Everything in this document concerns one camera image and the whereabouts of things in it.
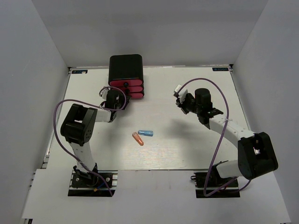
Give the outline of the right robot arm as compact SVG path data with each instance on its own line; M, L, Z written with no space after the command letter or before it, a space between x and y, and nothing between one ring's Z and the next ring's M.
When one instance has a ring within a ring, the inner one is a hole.
M174 90L176 105L184 114L197 115L199 122L224 138L237 149L237 159L214 164L211 168L211 181L222 186L230 177L244 177L248 180L278 169L278 161L269 135L255 133L228 120L222 111L213 107L208 89L200 88L192 95L178 85Z

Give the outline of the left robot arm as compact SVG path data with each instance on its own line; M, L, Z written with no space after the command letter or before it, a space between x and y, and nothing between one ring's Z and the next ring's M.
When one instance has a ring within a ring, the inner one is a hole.
M111 123L119 110L125 110L131 96L119 90L107 90L101 95L104 101L100 108L72 104L64 119L60 133L79 159L74 171L88 186L98 183L97 164L92 157L89 141L96 122Z

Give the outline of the black drawer cabinet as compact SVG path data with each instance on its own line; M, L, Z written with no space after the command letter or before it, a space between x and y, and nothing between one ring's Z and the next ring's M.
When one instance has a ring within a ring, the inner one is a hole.
M143 81L141 86L144 88L143 63L140 54L114 55L110 57L108 84L113 80L121 79L140 79Z

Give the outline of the orange correction tape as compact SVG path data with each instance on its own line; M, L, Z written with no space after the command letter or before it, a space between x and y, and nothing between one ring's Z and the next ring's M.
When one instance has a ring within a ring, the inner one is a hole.
M133 132L133 133L132 133L132 137L134 138L134 140L135 140L140 146L143 146L143 145L144 145L144 142L143 142L143 140L141 139L141 137L139 136L138 133Z

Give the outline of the blue correction tape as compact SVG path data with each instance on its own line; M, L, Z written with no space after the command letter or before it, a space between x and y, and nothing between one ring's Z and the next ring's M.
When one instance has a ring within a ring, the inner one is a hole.
M137 132L139 135L142 135L142 136L149 136L149 137L152 137L153 136L153 131L150 131L150 130L138 130Z

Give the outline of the left blue table sticker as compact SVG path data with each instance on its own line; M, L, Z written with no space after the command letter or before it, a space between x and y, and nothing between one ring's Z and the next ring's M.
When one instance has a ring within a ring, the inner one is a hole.
M72 74L87 74L88 70L72 70Z

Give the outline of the blue table corner sticker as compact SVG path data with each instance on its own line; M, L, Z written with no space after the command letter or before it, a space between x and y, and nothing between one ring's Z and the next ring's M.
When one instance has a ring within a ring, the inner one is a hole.
M225 67L213 67L212 70L213 71L229 71L229 69L225 68Z

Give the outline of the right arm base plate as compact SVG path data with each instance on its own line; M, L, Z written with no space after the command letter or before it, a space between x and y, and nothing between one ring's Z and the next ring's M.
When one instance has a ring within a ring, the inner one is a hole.
M239 184L237 180L234 180L226 187L222 187L220 190L215 192L209 197L204 195L204 184L206 180L207 172L195 172L190 177L191 181L195 184L196 198L239 198ZM220 177L215 177L212 174L209 177L206 193L209 194L222 185L226 184L228 181L233 180L232 177L222 179Z

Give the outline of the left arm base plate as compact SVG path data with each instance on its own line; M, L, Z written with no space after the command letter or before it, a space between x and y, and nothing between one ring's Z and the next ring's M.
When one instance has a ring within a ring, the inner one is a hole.
M112 197L116 191L118 171L98 171L98 173L107 182L112 195L106 184L98 177L95 180L87 180L76 174L74 171L71 175L68 196L77 197Z

